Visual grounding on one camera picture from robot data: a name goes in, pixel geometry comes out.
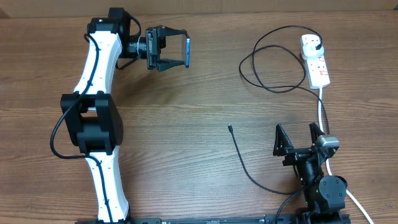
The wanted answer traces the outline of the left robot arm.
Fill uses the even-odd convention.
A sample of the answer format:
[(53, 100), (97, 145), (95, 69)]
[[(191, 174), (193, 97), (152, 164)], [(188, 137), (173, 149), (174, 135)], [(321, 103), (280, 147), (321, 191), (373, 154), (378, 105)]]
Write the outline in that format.
[(111, 96), (115, 70), (144, 59), (149, 70), (163, 72), (189, 66), (190, 37), (185, 29), (154, 26), (131, 34), (139, 21), (121, 7), (107, 17), (94, 17), (84, 35), (88, 55), (80, 81), (60, 100), (62, 116), (55, 125), (67, 125), (71, 142), (90, 168), (98, 200), (94, 223), (133, 223), (119, 169), (119, 147), (124, 127)]

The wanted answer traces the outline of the blue screen Galaxy smartphone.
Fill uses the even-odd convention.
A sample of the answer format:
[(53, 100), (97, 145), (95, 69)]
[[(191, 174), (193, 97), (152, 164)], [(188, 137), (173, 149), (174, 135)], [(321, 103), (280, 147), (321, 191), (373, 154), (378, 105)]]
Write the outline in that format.
[(190, 66), (190, 36), (188, 33), (185, 34), (185, 67), (188, 68)]

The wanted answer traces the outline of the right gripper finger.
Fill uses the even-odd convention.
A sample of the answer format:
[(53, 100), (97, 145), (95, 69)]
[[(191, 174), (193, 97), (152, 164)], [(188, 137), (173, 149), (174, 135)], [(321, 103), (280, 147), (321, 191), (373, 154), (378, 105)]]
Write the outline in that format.
[(319, 142), (318, 138), (320, 136), (324, 135), (325, 133), (315, 123), (310, 123), (309, 128), (310, 128), (312, 144), (314, 146), (320, 146), (320, 142)]
[(273, 156), (286, 156), (290, 151), (294, 150), (288, 135), (284, 131), (281, 124), (275, 127), (275, 143)]

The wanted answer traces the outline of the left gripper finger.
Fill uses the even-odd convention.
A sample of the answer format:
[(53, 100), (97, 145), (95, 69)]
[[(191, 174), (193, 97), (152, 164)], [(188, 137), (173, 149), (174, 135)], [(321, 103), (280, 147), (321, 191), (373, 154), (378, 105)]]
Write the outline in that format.
[(169, 58), (161, 58), (157, 62), (157, 70), (159, 72), (166, 71), (170, 68), (177, 67), (185, 65), (185, 62), (183, 60), (174, 60), (174, 59), (169, 59)]
[(161, 37), (166, 38), (174, 35), (182, 35), (184, 38), (188, 38), (188, 33), (185, 29), (173, 29), (171, 27), (163, 26), (161, 28)]

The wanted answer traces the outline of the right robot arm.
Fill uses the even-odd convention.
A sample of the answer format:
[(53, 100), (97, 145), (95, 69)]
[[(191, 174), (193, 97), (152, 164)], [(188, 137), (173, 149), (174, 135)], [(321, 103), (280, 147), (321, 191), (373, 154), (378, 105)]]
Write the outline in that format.
[(293, 193), (280, 206), (275, 222), (287, 202), (303, 194), (306, 206), (296, 209), (289, 217), (291, 223), (350, 223), (349, 215), (341, 210), (345, 208), (347, 181), (338, 175), (325, 175), (322, 164), (334, 156), (340, 142), (336, 136), (326, 134), (315, 124), (309, 124), (312, 145), (294, 148), (281, 124), (275, 127), (273, 155), (283, 156), (282, 164), (292, 166), (300, 179), (301, 188)]

